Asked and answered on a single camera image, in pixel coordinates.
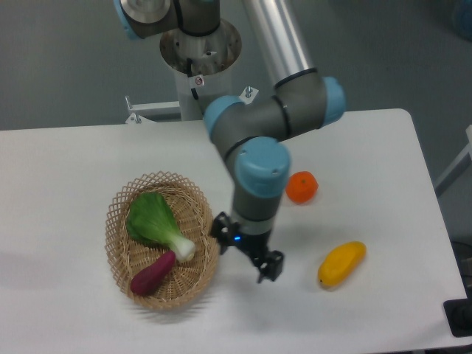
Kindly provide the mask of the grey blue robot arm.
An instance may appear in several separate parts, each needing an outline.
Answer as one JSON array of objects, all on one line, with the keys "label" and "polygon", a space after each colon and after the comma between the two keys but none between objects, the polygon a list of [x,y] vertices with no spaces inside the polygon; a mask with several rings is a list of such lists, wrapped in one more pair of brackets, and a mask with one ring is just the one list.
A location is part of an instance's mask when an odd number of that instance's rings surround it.
[{"label": "grey blue robot arm", "polygon": [[232,210],[213,221],[222,250],[235,247],[275,280],[284,256],[268,248],[291,159],[284,141],[342,117],[343,88],[322,77],[300,34],[288,1],[245,1],[274,95],[256,101],[247,88],[231,94],[232,70],[242,40],[222,19],[218,1],[116,1],[130,38],[160,36],[161,57],[173,72],[183,120],[202,120],[234,182]]}]

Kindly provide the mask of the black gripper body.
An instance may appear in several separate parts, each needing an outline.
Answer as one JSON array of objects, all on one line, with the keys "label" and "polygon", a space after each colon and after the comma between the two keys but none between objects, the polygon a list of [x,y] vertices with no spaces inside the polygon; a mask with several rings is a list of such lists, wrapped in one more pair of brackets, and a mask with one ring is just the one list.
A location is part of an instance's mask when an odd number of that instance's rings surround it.
[{"label": "black gripper body", "polygon": [[230,227],[230,246],[243,252],[254,266],[272,264],[274,258],[268,248],[268,240],[271,230],[265,232],[249,233],[243,230],[243,226],[234,222]]}]

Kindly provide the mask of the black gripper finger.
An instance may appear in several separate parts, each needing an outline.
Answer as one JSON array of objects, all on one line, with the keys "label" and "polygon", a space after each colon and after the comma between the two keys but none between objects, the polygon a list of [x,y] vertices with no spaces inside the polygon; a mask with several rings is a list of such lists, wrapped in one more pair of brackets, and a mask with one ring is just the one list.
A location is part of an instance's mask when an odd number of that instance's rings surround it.
[{"label": "black gripper finger", "polygon": [[276,281],[282,273],[284,258],[281,251],[267,251],[261,257],[255,257],[252,262],[259,271],[257,283],[263,280]]},{"label": "black gripper finger", "polygon": [[225,212],[220,212],[212,222],[210,235],[220,246],[220,254],[224,254],[235,244],[236,223]]}]

